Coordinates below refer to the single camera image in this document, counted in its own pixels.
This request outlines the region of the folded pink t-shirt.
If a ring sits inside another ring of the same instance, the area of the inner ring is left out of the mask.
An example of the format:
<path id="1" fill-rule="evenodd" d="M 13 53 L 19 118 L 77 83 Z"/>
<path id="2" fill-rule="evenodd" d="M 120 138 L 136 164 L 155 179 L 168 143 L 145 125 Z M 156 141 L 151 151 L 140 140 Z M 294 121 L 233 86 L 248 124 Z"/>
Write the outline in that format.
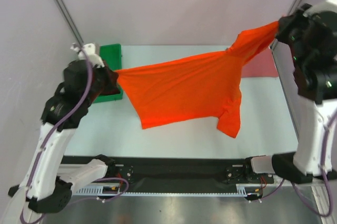
<path id="1" fill-rule="evenodd" d="M 278 71 L 276 69 L 272 50 L 270 48 L 265 49 L 260 54 L 251 59 L 248 64 L 242 68 L 242 78 L 250 77 L 278 77 Z"/>

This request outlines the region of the aluminium frame rail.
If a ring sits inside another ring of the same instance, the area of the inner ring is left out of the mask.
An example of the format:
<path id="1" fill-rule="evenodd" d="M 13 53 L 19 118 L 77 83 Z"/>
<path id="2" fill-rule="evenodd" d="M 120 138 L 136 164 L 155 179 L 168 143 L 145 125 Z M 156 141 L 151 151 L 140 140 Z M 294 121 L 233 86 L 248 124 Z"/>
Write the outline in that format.
<path id="1" fill-rule="evenodd" d="M 124 165 L 107 168 L 105 178 L 128 181 L 131 191 L 220 192 L 235 184 L 276 184 L 282 178 L 254 173 L 246 165 Z"/>

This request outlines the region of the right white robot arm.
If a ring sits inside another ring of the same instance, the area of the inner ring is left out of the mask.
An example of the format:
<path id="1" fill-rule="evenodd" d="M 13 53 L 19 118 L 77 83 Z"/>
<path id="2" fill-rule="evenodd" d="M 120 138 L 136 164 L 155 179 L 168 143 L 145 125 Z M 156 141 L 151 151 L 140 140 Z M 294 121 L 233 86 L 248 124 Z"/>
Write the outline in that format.
<path id="1" fill-rule="evenodd" d="M 263 173 L 295 184 L 336 180 L 331 148 L 336 126 L 336 5 L 304 4 L 278 21 L 275 38 L 289 46 L 298 87 L 301 125 L 294 152 L 250 157 L 243 177 Z"/>

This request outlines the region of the green plastic bin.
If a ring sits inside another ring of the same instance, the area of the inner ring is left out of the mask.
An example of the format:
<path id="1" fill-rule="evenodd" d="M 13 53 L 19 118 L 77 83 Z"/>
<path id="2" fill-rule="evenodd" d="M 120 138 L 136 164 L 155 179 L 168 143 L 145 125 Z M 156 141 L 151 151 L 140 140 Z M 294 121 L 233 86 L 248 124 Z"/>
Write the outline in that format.
<path id="1" fill-rule="evenodd" d="M 94 103 L 121 100 L 123 90 L 117 83 L 118 74 L 116 71 L 122 68 L 122 47 L 120 44 L 101 46 L 100 56 L 106 66 L 107 86 Z"/>

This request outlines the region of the orange t-shirt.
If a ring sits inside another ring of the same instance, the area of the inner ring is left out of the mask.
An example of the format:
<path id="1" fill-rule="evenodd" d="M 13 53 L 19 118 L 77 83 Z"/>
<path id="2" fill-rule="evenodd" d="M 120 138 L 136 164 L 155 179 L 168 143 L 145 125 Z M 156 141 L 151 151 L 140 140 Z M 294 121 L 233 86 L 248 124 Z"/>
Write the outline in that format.
<path id="1" fill-rule="evenodd" d="M 118 70 L 143 129 L 215 117 L 235 138 L 241 127 L 242 69 L 274 40 L 278 22 L 242 31 L 227 49 L 164 63 Z"/>

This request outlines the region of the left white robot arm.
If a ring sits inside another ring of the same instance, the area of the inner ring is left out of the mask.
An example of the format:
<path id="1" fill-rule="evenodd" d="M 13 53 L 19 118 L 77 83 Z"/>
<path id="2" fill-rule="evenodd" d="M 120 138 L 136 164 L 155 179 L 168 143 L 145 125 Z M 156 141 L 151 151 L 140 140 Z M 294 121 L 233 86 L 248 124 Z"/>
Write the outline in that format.
<path id="1" fill-rule="evenodd" d="M 72 194 L 86 185 L 116 176 L 115 161 L 105 155 L 94 157 L 88 164 L 69 175 L 58 176 L 66 147 L 88 108 L 100 94 L 118 94 L 118 74 L 105 61 L 70 62 L 60 83 L 45 104 L 41 116 L 39 141 L 25 179 L 10 187 L 11 197 L 1 223 L 25 223 L 23 210 L 45 215 L 62 211 Z"/>

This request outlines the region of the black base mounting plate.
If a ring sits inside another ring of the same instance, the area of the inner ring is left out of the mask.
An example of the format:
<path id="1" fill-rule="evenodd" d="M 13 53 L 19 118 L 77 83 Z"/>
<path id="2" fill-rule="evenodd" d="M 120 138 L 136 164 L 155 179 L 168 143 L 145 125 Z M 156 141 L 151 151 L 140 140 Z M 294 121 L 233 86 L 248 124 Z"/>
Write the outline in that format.
<path id="1" fill-rule="evenodd" d="M 106 177 L 129 182 L 129 193 L 220 194 L 239 184 L 259 187 L 274 182 L 272 175 L 253 174 L 245 159 L 109 157 Z"/>

